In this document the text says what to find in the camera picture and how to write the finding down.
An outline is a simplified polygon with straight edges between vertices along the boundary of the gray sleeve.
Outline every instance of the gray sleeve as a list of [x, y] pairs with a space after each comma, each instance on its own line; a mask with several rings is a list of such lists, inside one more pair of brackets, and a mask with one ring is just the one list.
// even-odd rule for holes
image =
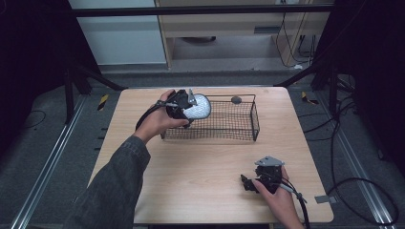
[[130, 136], [76, 200], [63, 228], [133, 228], [135, 206], [150, 155]]

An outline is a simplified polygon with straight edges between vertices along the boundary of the light wood tabletop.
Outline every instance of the light wood tabletop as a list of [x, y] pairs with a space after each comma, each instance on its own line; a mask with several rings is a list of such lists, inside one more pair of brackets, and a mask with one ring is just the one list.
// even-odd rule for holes
[[[134, 130], [139, 118], [168, 89], [121, 93], [99, 153], [94, 175]], [[262, 197], [245, 191], [240, 175], [255, 178], [255, 161], [273, 156], [286, 163], [289, 180], [306, 199], [310, 222], [329, 222], [328, 203], [308, 144], [285, 88], [193, 88], [194, 94], [256, 94], [260, 133], [256, 141], [224, 139], [162, 140], [147, 144], [151, 154], [134, 223], [272, 223]], [[295, 199], [300, 219], [302, 209]]]

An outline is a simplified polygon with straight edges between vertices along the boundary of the black horizontal bar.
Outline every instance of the black horizontal bar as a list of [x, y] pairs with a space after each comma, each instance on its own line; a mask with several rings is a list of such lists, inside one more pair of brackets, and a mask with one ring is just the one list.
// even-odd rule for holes
[[334, 4], [316, 5], [246, 5], [246, 6], [200, 6], [200, 7], [157, 7], [157, 8], [116, 8], [116, 9], [76, 9], [45, 10], [47, 14], [63, 14], [75, 17], [106, 16], [145, 16], [179, 14], [224, 14], [224, 13], [264, 13], [264, 12], [321, 12], [346, 7]]

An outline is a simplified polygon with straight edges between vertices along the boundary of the white cabinet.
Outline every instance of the white cabinet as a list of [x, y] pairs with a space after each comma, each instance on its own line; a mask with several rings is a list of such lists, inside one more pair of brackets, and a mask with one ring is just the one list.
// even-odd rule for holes
[[[155, 7], [154, 0], [70, 0], [73, 9]], [[165, 64], [157, 16], [77, 18], [98, 65]]]

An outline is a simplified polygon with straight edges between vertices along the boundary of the black wire mesh basket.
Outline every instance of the black wire mesh basket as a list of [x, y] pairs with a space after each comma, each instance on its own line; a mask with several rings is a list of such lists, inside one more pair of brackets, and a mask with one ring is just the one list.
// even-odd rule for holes
[[256, 141], [260, 131], [255, 94], [206, 95], [211, 115], [188, 128], [169, 128], [162, 139], [230, 138]]

